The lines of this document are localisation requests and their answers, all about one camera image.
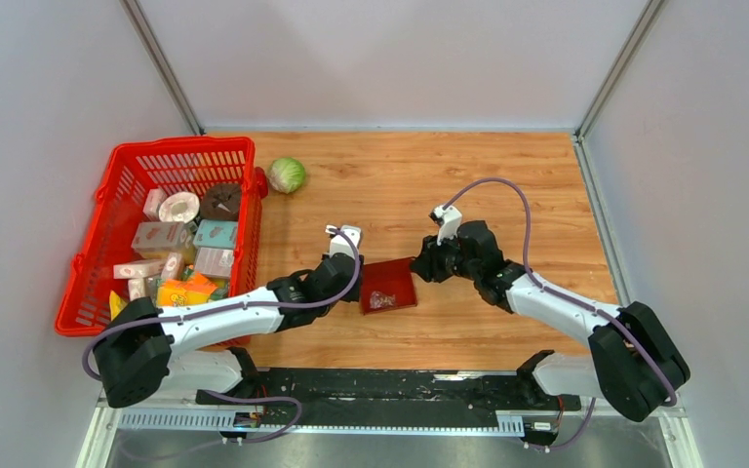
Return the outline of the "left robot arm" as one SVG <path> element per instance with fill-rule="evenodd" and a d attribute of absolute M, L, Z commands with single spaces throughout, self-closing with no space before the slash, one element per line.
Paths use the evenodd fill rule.
<path fill-rule="evenodd" d="M 339 302 L 359 298 L 363 259 L 335 253 L 238 296 L 192 306 L 129 302 L 89 344 L 86 373 L 101 382 L 113 408 L 154 395 L 177 358 L 231 338 L 272 334 L 312 324 Z"/>

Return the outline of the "red paper box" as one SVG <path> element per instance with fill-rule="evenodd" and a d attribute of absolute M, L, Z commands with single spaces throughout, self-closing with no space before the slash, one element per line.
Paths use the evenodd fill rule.
<path fill-rule="evenodd" d="M 364 265 L 359 300 L 364 316 L 417 306 L 412 260 L 404 257 Z"/>

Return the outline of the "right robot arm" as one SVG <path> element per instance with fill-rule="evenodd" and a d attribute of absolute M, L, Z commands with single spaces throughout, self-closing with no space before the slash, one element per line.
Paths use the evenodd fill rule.
<path fill-rule="evenodd" d="M 598 302 L 560 288 L 505 258 L 482 220 L 468 221 L 448 239 L 427 236 L 410 263 L 426 283 L 459 277 L 501 310 L 537 320 L 585 345 L 586 357 L 549 354 L 517 381 L 526 406 L 539 409 L 556 395 L 604 399 L 622 416 L 644 421 L 673 406 L 690 367 L 645 303 Z"/>

